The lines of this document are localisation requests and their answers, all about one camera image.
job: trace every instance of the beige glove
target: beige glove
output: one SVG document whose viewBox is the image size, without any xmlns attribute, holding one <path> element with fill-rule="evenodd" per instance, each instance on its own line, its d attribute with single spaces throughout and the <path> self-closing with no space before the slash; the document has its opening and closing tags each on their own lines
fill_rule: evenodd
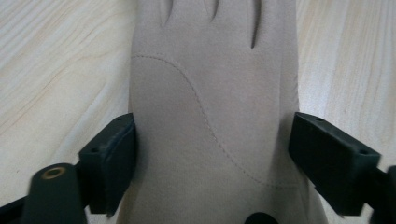
<svg viewBox="0 0 396 224">
<path fill-rule="evenodd" d="M 139 141 L 119 223 L 326 223 L 287 148 L 298 110 L 295 1 L 141 0 Z"/>
</svg>

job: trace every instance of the brass insert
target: brass insert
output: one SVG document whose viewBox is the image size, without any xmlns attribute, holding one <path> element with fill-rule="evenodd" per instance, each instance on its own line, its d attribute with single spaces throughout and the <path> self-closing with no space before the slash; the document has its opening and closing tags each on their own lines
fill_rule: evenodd
<svg viewBox="0 0 396 224">
<path fill-rule="evenodd" d="M 60 175 L 63 175 L 64 172 L 66 172 L 66 169 L 64 169 L 64 167 L 62 166 L 58 166 L 58 167 L 54 167 L 52 169 L 49 169 L 48 171 L 46 171 L 41 178 L 43 179 L 53 179 L 56 178 Z"/>
</svg>

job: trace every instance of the seam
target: seam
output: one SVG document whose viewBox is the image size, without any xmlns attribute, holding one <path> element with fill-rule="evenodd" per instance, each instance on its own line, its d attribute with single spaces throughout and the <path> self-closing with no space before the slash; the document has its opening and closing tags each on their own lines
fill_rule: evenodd
<svg viewBox="0 0 396 224">
<path fill-rule="evenodd" d="M 200 98 L 198 97 L 198 94 L 195 90 L 195 88 L 192 86 L 191 82 L 189 81 L 189 79 L 186 76 L 186 73 L 183 72 L 183 70 L 180 68 L 181 66 L 178 66 L 177 63 L 173 63 L 173 62 L 169 62 L 165 59 L 163 59 L 163 55 L 161 54 L 154 54 L 155 56 L 151 55 L 145 55 L 145 54 L 135 54 L 131 57 L 131 59 L 133 58 L 143 58 L 143 59 L 152 59 L 152 60 L 157 60 L 163 63 L 166 63 L 170 66 L 172 66 L 173 68 L 175 68 L 184 78 L 184 80 L 188 83 L 188 85 L 190 86 L 190 88 L 192 89 L 192 92 L 194 93 L 195 96 L 195 101 L 198 104 L 201 114 L 205 119 L 205 126 L 206 128 L 210 131 L 210 134 L 212 135 L 212 137 L 214 138 L 216 144 L 218 145 L 218 147 L 221 149 L 221 151 L 226 155 L 226 157 L 232 162 L 232 164 L 237 167 L 240 171 L 242 171 L 242 173 L 244 175 L 246 175 L 247 177 L 249 177 L 250 179 L 252 179 L 253 181 L 255 181 L 258 184 L 261 184 L 263 186 L 269 187 L 269 188 L 273 188 L 273 189 L 297 189 L 298 187 L 296 186 L 296 184 L 289 184 L 289 185 L 283 185 L 283 184 L 279 184 L 279 183 L 267 183 L 267 182 L 263 182 L 260 179 L 252 176 L 251 174 L 248 173 L 248 171 L 246 171 L 241 165 L 239 165 L 235 159 L 233 159 L 233 157 L 230 155 L 230 153 L 224 148 L 224 146 L 222 145 L 222 143 L 219 141 L 219 139 L 216 137 L 212 127 L 210 126 L 210 123 L 207 119 L 207 115 L 202 107 L 202 103 L 200 101 Z"/>
</svg>

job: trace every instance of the black bracket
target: black bracket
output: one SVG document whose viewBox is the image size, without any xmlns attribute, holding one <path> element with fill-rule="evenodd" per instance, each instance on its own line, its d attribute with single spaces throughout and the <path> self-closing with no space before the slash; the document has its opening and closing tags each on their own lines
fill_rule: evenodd
<svg viewBox="0 0 396 224">
<path fill-rule="evenodd" d="M 79 163 L 54 164 L 37 172 L 28 196 L 0 208 L 1 224 L 87 223 L 93 214 L 114 215 L 134 173 L 137 145 L 132 114 L 112 120 L 79 153 Z M 317 191 L 342 216 L 374 208 L 372 224 L 396 224 L 396 166 L 387 173 L 380 154 L 324 119 L 296 113 L 290 155 Z M 276 223 L 253 214 L 249 224 Z"/>
<path fill-rule="evenodd" d="M 396 166 L 385 174 L 381 155 L 324 119 L 296 113 L 289 152 L 316 190 L 341 216 L 359 216 L 365 203 L 371 223 L 396 223 Z"/>
<path fill-rule="evenodd" d="M 87 223 L 93 214 L 116 212 L 135 164 L 132 114 L 113 119 L 79 153 L 79 163 L 54 164 L 37 172 L 29 194 L 0 208 L 0 223 Z"/>
</svg>

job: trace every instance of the light wooden surface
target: light wooden surface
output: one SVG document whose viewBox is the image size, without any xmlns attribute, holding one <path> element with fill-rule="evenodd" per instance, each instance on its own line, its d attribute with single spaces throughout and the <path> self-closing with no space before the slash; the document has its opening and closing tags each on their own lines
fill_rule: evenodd
<svg viewBox="0 0 396 224">
<path fill-rule="evenodd" d="M 396 164 L 395 1 L 297 6 L 302 111 L 383 153 L 381 168 Z M 40 168 L 76 162 L 127 112 L 135 13 L 135 0 L 0 0 L 0 204 L 25 195 Z M 370 215 L 326 210 L 334 224 Z"/>
</svg>

